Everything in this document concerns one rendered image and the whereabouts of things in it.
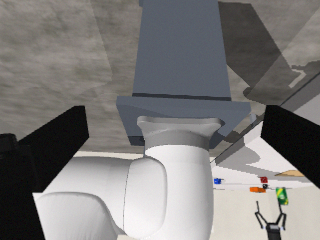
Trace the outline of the orange multimeter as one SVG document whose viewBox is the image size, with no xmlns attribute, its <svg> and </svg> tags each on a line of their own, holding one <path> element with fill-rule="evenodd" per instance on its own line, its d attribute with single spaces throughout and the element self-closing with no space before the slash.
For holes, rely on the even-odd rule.
<svg viewBox="0 0 320 240">
<path fill-rule="evenodd" d="M 252 192 L 252 191 L 259 191 L 258 193 L 265 193 L 266 192 L 266 190 L 265 189 L 263 189 L 263 188 L 259 188 L 259 187 L 250 187 L 250 192 Z"/>
</svg>

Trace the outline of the tan flat mat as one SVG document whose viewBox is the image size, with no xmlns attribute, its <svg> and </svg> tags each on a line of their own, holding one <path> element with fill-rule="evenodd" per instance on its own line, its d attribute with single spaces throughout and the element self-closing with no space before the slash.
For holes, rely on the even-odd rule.
<svg viewBox="0 0 320 240">
<path fill-rule="evenodd" d="M 288 170 L 274 176 L 293 176 L 293 177 L 304 177 L 298 170 Z"/>
</svg>

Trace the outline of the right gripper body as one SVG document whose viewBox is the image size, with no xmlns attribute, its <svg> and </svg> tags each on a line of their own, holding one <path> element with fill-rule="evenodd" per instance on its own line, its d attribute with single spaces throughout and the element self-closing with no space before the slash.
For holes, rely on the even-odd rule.
<svg viewBox="0 0 320 240">
<path fill-rule="evenodd" d="M 276 223 L 274 223 L 274 222 L 268 222 L 269 223 L 269 225 L 275 225 Z M 269 228 L 269 226 L 268 225 L 266 225 L 266 227 L 265 227 L 265 229 L 266 229 L 266 231 L 267 231 L 267 236 L 268 236 L 268 240 L 282 240 L 281 239 L 281 234 L 280 234 L 280 227 L 278 226 L 278 228 L 279 228 L 279 233 L 273 233 L 273 232 L 270 232 L 270 231 L 268 231 L 267 230 L 267 227 Z"/>
</svg>

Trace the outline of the red die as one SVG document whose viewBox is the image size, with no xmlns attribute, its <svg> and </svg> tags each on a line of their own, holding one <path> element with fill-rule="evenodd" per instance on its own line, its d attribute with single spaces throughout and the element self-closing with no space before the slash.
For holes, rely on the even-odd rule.
<svg viewBox="0 0 320 240">
<path fill-rule="evenodd" d="M 261 183 L 268 183 L 267 177 L 260 177 Z"/>
</svg>

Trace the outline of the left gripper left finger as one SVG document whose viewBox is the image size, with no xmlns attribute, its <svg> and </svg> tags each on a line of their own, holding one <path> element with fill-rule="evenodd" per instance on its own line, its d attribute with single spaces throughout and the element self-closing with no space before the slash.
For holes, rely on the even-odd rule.
<svg viewBox="0 0 320 240">
<path fill-rule="evenodd" d="M 88 138 L 85 106 L 18 142 L 0 134 L 0 240 L 45 240 L 33 193 L 43 193 Z"/>
</svg>

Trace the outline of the green soda can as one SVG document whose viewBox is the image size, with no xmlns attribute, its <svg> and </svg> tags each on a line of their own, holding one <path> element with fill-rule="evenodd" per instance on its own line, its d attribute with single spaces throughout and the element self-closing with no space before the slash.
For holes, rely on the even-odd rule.
<svg viewBox="0 0 320 240">
<path fill-rule="evenodd" d="M 287 193 L 286 189 L 284 187 L 276 187 L 276 195 L 277 195 L 277 200 L 280 201 L 281 205 L 288 205 L 288 198 L 287 198 Z"/>
</svg>

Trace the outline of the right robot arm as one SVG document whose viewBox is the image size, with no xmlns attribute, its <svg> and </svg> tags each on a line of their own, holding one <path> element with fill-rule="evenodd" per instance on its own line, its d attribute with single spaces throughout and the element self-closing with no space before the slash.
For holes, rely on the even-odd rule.
<svg viewBox="0 0 320 240">
<path fill-rule="evenodd" d="M 273 233 L 279 233 L 278 225 L 270 225 L 270 228 L 267 227 L 267 230 Z"/>
</svg>

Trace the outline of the blue die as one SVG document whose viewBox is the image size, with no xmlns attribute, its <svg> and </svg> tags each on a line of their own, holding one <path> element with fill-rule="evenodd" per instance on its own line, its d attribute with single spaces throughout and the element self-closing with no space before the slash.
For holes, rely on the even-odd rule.
<svg viewBox="0 0 320 240">
<path fill-rule="evenodd" d="M 214 179 L 214 184 L 221 184 L 221 179 L 218 179 L 218 178 Z"/>
</svg>

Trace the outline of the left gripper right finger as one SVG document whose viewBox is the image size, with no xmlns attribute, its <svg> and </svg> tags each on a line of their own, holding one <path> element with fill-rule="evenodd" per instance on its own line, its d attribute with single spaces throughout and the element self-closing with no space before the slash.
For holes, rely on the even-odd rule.
<svg viewBox="0 0 320 240">
<path fill-rule="evenodd" d="M 320 189 L 320 125 L 266 105 L 260 137 Z"/>
</svg>

